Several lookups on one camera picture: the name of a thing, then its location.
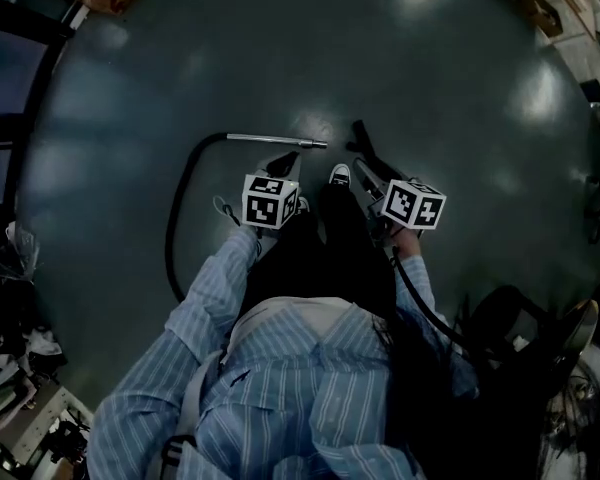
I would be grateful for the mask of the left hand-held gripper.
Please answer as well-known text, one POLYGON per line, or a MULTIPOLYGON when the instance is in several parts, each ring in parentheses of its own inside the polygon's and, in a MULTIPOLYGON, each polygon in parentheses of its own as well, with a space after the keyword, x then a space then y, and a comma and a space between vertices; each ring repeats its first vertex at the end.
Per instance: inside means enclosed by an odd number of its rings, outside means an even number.
POLYGON ((270 157, 245 176, 242 222, 261 229, 280 230, 295 214, 300 195, 301 159, 298 152, 270 157))

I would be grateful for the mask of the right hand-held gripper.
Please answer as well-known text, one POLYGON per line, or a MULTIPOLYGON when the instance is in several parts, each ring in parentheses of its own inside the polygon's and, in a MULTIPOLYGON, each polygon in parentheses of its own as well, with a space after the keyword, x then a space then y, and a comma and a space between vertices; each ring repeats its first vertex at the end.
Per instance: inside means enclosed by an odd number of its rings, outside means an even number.
POLYGON ((446 195, 417 178, 383 181, 361 158, 355 159, 353 173, 371 198, 367 220, 374 240, 388 239, 394 225, 419 234, 437 228, 446 195))

